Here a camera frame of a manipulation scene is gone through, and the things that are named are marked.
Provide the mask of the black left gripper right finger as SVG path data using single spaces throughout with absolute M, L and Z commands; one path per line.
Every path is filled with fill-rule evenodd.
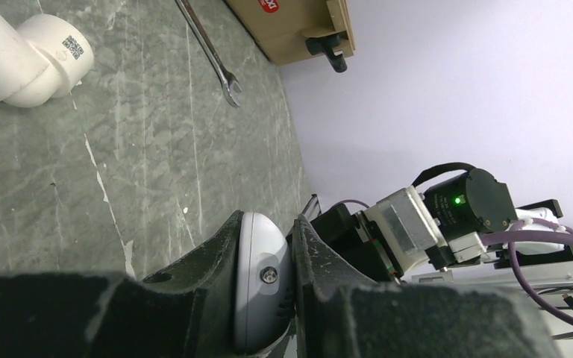
M 559 357 L 541 313 L 511 289 L 377 283 L 293 224 L 300 357 Z

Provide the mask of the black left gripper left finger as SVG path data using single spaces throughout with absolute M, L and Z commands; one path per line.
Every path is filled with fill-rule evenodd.
M 112 271 L 0 274 L 0 357 L 233 357 L 242 212 L 143 280 Z

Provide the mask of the white plastic pipe elbow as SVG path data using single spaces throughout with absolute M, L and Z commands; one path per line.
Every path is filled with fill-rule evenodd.
M 13 28 L 0 14 L 0 102 L 32 108 L 64 97 L 93 62 L 88 40 L 67 21 L 41 13 Z

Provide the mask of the white remote control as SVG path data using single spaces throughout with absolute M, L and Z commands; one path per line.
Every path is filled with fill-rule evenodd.
M 234 350 L 265 357 L 286 335 L 295 313 L 292 255 L 278 226 L 245 212 L 239 233 Z

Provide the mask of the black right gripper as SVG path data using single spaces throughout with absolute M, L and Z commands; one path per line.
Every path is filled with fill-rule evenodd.
M 374 221 L 339 202 L 312 220 L 320 239 L 360 273 L 377 282 L 400 283 L 404 270 Z

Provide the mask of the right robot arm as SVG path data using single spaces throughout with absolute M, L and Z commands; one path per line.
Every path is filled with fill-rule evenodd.
M 436 270 L 510 266 L 507 249 L 483 238 L 535 230 L 570 233 L 554 199 L 516 207 L 505 183 L 468 163 L 425 169 L 409 186 L 351 213 L 345 202 L 312 220 L 320 239 L 375 281 L 397 281 L 428 264 Z

